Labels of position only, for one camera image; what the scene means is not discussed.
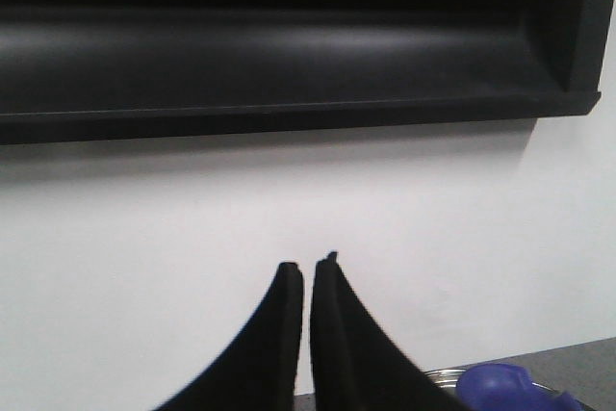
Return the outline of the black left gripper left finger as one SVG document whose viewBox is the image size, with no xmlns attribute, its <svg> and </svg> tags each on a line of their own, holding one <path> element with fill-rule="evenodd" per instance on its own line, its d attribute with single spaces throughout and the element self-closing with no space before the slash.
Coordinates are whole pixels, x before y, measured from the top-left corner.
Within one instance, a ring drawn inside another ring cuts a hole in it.
<svg viewBox="0 0 616 411">
<path fill-rule="evenodd" d="M 161 410 L 292 410 L 303 317 L 303 276 L 284 262 L 227 348 Z"/>
</svg>

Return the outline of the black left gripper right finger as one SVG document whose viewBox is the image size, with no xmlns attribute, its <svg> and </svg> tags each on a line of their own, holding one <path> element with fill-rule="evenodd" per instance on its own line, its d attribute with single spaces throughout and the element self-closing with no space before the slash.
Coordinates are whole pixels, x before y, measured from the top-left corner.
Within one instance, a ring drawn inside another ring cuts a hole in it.
<svg viewBox="0 0 616 411">
<path fill-rule="evenodd" d="M 318 410 L 463 410 L 381 329 L 330 252 L 318 261 L 310 314 Z"/>
</svg>

